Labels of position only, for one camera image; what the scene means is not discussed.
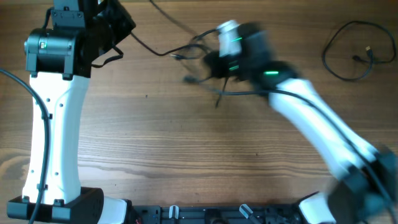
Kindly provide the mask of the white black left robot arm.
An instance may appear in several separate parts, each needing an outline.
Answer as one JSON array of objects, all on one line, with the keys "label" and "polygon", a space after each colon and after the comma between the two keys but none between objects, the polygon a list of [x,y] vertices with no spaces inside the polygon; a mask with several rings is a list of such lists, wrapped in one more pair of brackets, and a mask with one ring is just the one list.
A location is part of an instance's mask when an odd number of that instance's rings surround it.
[{"label": "white black left robot arm", "polygon": [[83,187],[78,175],[80,118],[95,60],[135,28],[118,1],[55,1],[24,44],[23,87],[33,98],[29,172],[9,218],[48,223],[132,223],[129,200]]}]

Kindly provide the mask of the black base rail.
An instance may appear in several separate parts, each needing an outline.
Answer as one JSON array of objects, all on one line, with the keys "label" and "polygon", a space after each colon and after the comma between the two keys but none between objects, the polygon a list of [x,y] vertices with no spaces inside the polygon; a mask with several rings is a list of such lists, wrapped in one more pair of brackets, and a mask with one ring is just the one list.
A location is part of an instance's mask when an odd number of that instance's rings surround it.
[{"label": "black base rail", "polygon": [[299,209],[291,204],[234,207],[135,206],[131,222],[135,224],[206,224],[206,223],[304,223]]}]

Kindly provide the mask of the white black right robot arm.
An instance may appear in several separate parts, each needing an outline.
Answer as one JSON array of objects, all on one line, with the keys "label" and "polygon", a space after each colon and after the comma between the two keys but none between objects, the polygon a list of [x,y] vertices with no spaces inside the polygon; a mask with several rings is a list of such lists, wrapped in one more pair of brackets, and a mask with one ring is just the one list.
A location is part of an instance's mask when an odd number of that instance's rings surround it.
[{"label": "white black right robot arm", "polygon": [[359,223],[387,210],[397,220],[395,154],[357,135],[319,96],[309,80],[274,58],[255,23],[228,21],[216,29],[220,47],[204,61],[213,78],[233,77],[289,120],[313,145],[336,184],[298,203],[305,223]]}]

